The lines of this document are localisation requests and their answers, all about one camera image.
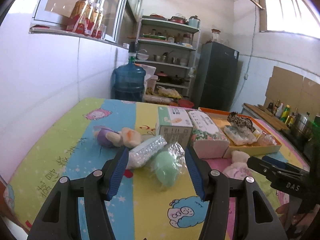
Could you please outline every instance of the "white star print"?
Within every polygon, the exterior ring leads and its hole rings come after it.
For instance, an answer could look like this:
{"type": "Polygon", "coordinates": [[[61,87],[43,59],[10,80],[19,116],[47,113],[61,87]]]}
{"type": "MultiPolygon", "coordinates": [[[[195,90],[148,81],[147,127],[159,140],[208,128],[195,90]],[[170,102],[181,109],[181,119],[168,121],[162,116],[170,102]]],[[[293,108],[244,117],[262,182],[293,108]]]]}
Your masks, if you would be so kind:
{"type": "Polygon", "coordinates": [[[122,202],[125,201],[125,197],[122,197],[121,195],[120,195],[120,197],[118,199],[119,199],[119,201],[122,201],[122,202]]]}

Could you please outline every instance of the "leopard print cloth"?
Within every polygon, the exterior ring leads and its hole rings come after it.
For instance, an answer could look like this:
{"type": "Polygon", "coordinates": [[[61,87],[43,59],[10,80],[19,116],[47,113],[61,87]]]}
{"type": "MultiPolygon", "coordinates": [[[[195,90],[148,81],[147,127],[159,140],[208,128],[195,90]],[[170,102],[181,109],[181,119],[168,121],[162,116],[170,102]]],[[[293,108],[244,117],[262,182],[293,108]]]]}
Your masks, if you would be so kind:
{"type": "Polygon", "coordinates": [[[251,119],[246,117],[238,116],[237,112],[231,112],[227,118],[229,123],[234,123],[238,127],[248,127],[251,132],[254,132],[256,129],[254,128],[251,119]]]}

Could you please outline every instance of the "black refrigerator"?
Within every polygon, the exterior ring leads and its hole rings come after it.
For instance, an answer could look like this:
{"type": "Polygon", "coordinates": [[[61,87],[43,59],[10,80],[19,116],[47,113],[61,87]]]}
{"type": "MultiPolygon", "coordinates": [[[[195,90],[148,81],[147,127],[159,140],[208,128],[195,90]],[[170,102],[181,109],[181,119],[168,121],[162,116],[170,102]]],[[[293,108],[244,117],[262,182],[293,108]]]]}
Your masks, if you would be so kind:
{"type": "Polygon", "coordinates": [[[203,44],[191,100],[195,108],[229,111],[238,84],[239,52],[217,42],[203,44]]]}

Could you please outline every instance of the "green and white box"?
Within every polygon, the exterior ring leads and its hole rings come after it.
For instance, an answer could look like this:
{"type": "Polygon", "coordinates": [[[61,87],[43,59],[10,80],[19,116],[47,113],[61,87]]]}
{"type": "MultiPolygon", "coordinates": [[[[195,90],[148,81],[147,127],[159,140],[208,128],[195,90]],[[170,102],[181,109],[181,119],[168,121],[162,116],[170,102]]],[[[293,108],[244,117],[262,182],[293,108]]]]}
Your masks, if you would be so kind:
{"type": "Polygon", "coordinates": [[[158,106],[156,134],[162,135],[168,143],[178,142],[185,149],[192,129],[193,125],[186,110],[158,106]]]}

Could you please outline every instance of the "white bottle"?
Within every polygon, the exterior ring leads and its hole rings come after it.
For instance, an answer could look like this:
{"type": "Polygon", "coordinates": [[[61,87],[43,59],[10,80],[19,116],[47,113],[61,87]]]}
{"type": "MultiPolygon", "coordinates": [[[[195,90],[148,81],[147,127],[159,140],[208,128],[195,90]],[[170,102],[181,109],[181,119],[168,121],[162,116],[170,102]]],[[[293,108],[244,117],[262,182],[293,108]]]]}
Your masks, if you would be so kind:
{"type": "Polygon", "coordinates": [[[281,114],[282,114],[282,108],[283,108],[283,103],[278,107],[277,112],[276,112],[276,117],[279,119],[281,114]]]}

